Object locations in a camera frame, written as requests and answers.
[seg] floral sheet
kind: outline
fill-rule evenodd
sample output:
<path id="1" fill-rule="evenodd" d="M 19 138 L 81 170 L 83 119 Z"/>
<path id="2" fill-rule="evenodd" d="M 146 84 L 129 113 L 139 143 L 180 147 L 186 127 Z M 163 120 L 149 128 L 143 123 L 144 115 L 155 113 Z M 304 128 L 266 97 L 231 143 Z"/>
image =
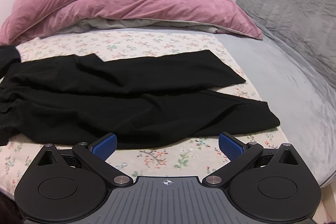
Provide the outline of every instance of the floral sheet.
<path id="1" fill-rule="evenodd" d="M 261 100 L 242 69 L 215 38 L 202 34 L 154 33 L 137 31 L 93 31 L 83 34 L 56 35 L 33 39 L 17 46 L 22 62 L 59 55 L 97 54 L 102 60 L 141 56 L 162 56 L 209 49 L 229 65 L 246 83 L 216 89 L 219 92 Z M 256 141 L 266 148 L 277 148 L 287 139 L 281 129 L 241 135 L 243 142 Z M 11 138 L 0 147 L 0 189 L 10 197 L 42 144 L 32 143 L 23 135 Z M 117 150 L 107 162 L 132 176 L 199 176 L 228 163 L 218 148 L 218 138 L 190 138 L 159 149 Z"/>

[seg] silver bolt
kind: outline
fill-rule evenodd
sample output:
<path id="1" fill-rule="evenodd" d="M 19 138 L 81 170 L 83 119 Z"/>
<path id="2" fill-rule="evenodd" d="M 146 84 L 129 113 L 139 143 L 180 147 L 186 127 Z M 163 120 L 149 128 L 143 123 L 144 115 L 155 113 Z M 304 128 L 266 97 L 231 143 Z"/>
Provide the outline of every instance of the silver bolt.
<path id="1" fill-rule="evenodd" d="M 222 181 L 222 179 L 218 176 L 208 176 L 205 181 L 210 184 L 218 184 Z"/>
<path id="2" fill-rule="evenodd" d="M 130 179 L 127 176 L 117 176 L 117 177 L 114 178 L 114 182 L 118 183 L 118 184 L 125 184 L 129 181 L 130 181 Z"/>

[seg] blue gripper pad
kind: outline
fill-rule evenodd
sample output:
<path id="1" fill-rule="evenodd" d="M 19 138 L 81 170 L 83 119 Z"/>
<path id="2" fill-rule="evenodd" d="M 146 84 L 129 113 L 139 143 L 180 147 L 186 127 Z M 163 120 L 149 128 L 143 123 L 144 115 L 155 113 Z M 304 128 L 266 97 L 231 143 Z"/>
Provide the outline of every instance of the blue gripper pad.
<path id="1" fill-rule="evenodd" d="M 107 160 L 117 149 L 117 137 L 112 134 L 93 146 L 90 151 L 102 160 Z"/>
<path id="2" fill-rule="evenodd" d="M 218 138 L 219 149 L 227 156 L 229 160 L 234 160 L 244 153 L 243 148 L 224 134 Z"/>

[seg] gray ribbed plate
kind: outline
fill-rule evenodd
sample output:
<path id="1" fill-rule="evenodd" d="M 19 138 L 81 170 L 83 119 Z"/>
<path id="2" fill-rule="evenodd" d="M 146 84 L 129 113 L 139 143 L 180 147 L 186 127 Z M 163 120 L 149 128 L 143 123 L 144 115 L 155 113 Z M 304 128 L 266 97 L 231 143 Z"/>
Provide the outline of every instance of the gray ribbed plate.
<path id="1" fill-rule="evenodd" d="M 260 224 L 240 213 L 224 192 L 196 177 L 138 177 L 116 188 L 88 217 L 72 224 Z"/>

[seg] quilted gray fabric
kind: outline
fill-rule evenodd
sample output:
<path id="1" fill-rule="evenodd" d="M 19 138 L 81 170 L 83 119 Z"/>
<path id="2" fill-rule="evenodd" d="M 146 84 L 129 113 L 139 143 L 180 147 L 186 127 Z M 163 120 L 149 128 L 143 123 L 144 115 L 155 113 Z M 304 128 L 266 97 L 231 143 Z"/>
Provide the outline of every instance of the quilted gray fabric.
<path id="1" fill-rule="evenodd" d="M 336 0 L 236 0 L 336 88 Z"/>

